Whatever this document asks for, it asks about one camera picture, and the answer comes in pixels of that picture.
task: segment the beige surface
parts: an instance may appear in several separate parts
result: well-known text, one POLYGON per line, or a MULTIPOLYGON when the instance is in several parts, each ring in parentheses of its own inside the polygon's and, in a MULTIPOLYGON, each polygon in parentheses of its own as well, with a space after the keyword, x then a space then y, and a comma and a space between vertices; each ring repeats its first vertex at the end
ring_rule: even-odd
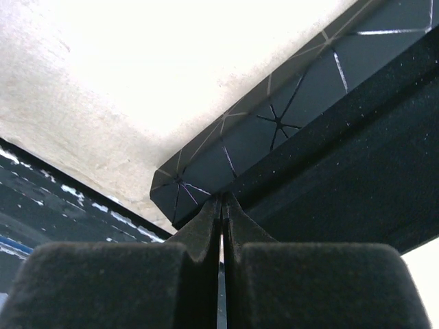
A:
POLYGON ((355 0, 0 0, 0 136, 173 232, 154 171, 355 0))

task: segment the bright white surface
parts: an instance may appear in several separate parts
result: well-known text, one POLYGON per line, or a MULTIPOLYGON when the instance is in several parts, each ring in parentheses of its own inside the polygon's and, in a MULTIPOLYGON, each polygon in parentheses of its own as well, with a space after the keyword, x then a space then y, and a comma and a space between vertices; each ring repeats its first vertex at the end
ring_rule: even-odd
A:
POLYGON ((439 328, 439 239, 403 256, 423 299, 432 329, 439 328))
POLYGON ((0 0, 0 136, 172 231, 154 171, 355 0, 0 0))

